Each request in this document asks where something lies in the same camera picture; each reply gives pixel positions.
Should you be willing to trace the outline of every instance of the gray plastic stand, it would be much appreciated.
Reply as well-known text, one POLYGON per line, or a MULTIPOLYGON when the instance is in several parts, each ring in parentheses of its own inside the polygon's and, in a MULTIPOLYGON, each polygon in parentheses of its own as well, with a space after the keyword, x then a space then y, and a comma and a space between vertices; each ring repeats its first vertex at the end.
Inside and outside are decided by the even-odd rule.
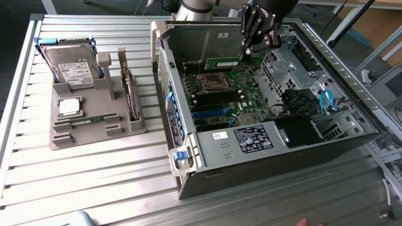
POLYGON ((110 54, 99 53, 96 59, 98 65, 103 67, 104 70, 104 78, 94 80, 95 87, 71 90, 67 83, 54 84, 52 128, 50 137, 50 148, 52 150, 127 137, 147 131, 135 77, 132 78, 132 91, 139 120, 131 121, 122 78, 110 76, 110 54), (71 98, 80 100, 80 112, 79 114, 60 117, 59 102, 63 99, 71 98), (104 121, 74 126, 70 124, 70 120, 112 113, 116 115, 104 117, 104 121))

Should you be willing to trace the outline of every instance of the finger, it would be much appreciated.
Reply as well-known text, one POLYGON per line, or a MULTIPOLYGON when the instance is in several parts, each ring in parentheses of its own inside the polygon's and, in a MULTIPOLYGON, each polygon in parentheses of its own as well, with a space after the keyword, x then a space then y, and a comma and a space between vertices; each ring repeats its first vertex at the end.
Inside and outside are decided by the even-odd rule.
POLYGON ((307 226, 307 220, 303 218, 297 226, 307 226))

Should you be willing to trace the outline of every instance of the metal table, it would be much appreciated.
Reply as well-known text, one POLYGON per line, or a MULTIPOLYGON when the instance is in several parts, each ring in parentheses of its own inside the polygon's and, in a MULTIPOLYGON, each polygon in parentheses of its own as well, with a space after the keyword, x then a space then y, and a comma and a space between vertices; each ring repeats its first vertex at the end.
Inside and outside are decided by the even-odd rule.
MULTIPOLYGON (((356 149, 333 162, 251 184, 179 201, 170 173, 150 60, 150 23, 166 16, 32 17, 0 125, 0 225, 52 225, 84 210, 96 225, 401 225, 378 218, 385 188, 376 160, 356 149), (34 37, 92 35, 98 51, 111 53, 118 76, 118 47, 127 48, 138 79, 149 133, 51 151, 51 70, 34 37)), ((402 203, 393 196, 397 218, 402 203)))

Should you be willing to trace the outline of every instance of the motherboard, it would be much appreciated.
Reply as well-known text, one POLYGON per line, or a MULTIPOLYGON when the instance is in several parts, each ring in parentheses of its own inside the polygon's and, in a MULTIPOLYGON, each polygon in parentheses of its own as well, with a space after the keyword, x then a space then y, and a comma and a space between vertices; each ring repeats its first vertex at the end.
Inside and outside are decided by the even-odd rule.
POLYGON ((250 68, 182 74, 182 84, 199 132, 259 123, 267 105, 250 68))

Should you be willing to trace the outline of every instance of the person's hand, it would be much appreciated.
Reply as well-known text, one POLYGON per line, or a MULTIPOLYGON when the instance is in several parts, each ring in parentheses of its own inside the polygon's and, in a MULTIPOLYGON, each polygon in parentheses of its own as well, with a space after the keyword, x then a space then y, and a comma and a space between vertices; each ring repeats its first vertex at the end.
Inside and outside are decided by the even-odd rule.
POLYGON ((301 221, 299 221, 299 223, 298 223, 298 225, 297 226, 307 226, 307 220, 303 218, 303 219, 301 219, 301 221))

